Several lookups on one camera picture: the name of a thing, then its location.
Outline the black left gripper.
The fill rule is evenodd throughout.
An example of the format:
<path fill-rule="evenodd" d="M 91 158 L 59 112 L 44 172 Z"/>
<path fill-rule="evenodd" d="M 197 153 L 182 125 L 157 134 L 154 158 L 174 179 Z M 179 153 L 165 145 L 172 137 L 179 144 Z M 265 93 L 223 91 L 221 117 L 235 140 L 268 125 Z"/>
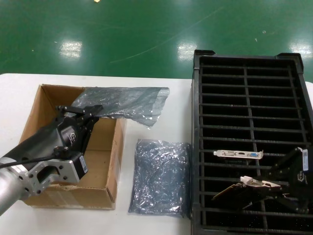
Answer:
<path fill-rule="evenodd" d="M 85 154 L 93 127 L 99 120 L 94 115 L 102 109 L 102 105 L 84 108 L 57 105 L 55 110 L 61 118 L 56 118 L 49 125 L 40 128 L 4 156 L 15 161 L 35 160 L 51 156 L 56 147 L 67 147 Z"/>

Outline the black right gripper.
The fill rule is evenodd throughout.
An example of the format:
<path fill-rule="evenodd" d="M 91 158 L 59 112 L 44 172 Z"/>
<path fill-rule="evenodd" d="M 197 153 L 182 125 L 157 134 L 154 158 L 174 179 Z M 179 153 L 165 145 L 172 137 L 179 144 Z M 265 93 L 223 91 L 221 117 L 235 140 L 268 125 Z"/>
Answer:
<path fill-rule="evenodd" d="M 313 198 L 313 171 L 303 170 L 303 149 L 297 147 L 278 162 L 264 170 L 258 180 L 289 180 L 289 189 L 283 187 L 260 187 L 253 190 L 259 200 L 273 199 L 295 213 L 309 213 L 309 204 Z"/>

